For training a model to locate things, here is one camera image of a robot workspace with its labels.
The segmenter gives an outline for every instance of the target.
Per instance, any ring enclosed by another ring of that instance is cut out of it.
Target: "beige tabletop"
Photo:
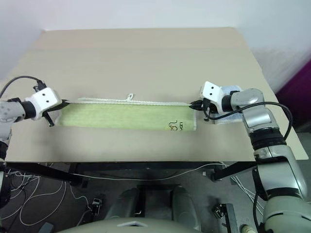
[[[50,31],[8,75],[42,79],[61,98],[79,97],[191,102],[205,81],[219,86],[258,88],[276,97],[241,35],[232,28],[109,29]],[[14,82],[3,96],[33,93],[32,80]],[[284,133],[283,111],[269,107]],[[8,161],[253,161],[242,123],[213,125],[198,113],[195,132],[49,128],[45,120],[14,124]],[[294,130],[287,143],[297,159],[307,159]]]

